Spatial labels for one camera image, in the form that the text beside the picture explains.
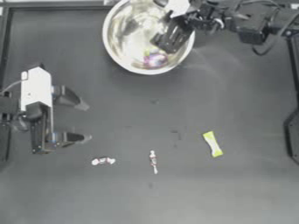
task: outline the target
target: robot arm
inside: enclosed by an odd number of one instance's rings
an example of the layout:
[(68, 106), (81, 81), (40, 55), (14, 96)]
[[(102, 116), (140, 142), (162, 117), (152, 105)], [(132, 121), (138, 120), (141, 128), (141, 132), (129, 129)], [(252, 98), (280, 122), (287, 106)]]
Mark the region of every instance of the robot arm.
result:
[[(170, 8), (170, 2), (153, 1)], [(289, 38), (299, 32), (297, 17), (297, 10), (280, 7), (272, 0), (189, 0), (184, 12), (168, 11), (162, 18), (165, 32), (157, 33), (150, 42), (166, 53), (176, 53), (194, 30), (213, 33), (225, 29), (237, 34), (243, 43), (260, 46), (269, 34)]]

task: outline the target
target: debris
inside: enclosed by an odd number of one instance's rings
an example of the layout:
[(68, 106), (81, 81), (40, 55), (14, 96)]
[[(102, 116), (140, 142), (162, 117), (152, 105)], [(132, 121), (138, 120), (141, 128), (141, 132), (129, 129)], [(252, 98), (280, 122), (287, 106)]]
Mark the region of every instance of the debris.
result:
[(150, 159), (150, 166), (153, 167), (153, 174), (157, 174), (157, 169), (156, 169), (156, 156), (154, 156), (154, 151), (153, 150), (150, 150), (149, 159)]
[(217, 144), (217, 140), (216, 137), (213, 135), (213, 132), (209, 131), (205, 134), (203, 134), (204, 140), (207, 141), (207, 143), (209, 144), (209, 148), (211, 148), (211, 155), (216, 158), (219, 156), (223, 155), (223, 151), (219, 147)]
[(101, 157), (101, 158), (94, 158), (90, 161), (92, 165), (112, 165), (116, 162), (113, 158), (109, 157)]

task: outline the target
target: black wire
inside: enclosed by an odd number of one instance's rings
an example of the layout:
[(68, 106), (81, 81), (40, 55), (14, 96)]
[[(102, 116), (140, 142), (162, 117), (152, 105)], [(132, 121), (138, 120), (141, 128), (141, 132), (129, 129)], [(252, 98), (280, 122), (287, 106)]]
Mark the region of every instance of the black wire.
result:
[(260, 51), (256, 49), (256, 47), (252, 45), (252, 48), (251, 48), (251, 49), (252, 49), (252, 51), (253, 51), (253, 53), (255, 53), (256, 55), (263, 56), (263, 55), (265, 55), (265, 54), (272, 50), (272, 48), (273, 48), (275, 45), (276, 45), (276, 41), (283, 37), (287, 28), (289, 27), (289, 25), (295, 22), (295, 20), (296, 20), (297, 18), (299, 18), (299, 12), (295, 13), (295, 14), (291, 16), (291, 18), (288, 19), (288, 21), (284, 23), (283, 28), (279, 30), (279, 32), (277, 32), (277, 34), (276, 34), (275, 40), (272, 41), (272, 43), (269, 44), (269, 46), (267, 47), (267, 49), (265, 49), (263, 52), (260, 52)]

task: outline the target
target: small white object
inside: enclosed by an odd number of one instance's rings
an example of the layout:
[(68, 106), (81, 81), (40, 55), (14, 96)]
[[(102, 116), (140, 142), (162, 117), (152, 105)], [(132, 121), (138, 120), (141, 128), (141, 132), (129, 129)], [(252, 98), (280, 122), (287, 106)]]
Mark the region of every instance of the small white object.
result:
[(291, 9), (297, 10), (299, 8), (299, 3), (291, 3)]
[(25, 106), (41, 102), (52, 107), (52, 76), (38, 66), (21, 73), (21, 111)]
[(154, 151), (153, 150), (150, 150), (149, 159), (150, 159), (150, 166), (153, 167), (153, 174), (157, 174), (157, 169), (156, 169), (156, 156), (154, 156)]
[(92, 165), (112, 165), (116, 162), (113, 158), (109, 157), (101, 157), (101, 158), (94, 158), (90, 161)]

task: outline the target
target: stainless steel bowl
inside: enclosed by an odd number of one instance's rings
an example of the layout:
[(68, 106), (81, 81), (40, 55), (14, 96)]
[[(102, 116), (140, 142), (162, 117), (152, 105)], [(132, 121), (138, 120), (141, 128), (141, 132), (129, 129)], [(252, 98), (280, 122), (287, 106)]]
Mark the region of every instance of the stainless steel bowl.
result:
[(136, 74), (161, 74), (173, 69), (190, 52), (194, 34), (181, 49), (166, 54), (149, 40), (165, 29), (165, 11), (152, 0), (122, 0), (106, 14), (102, 41), (113, 61)]

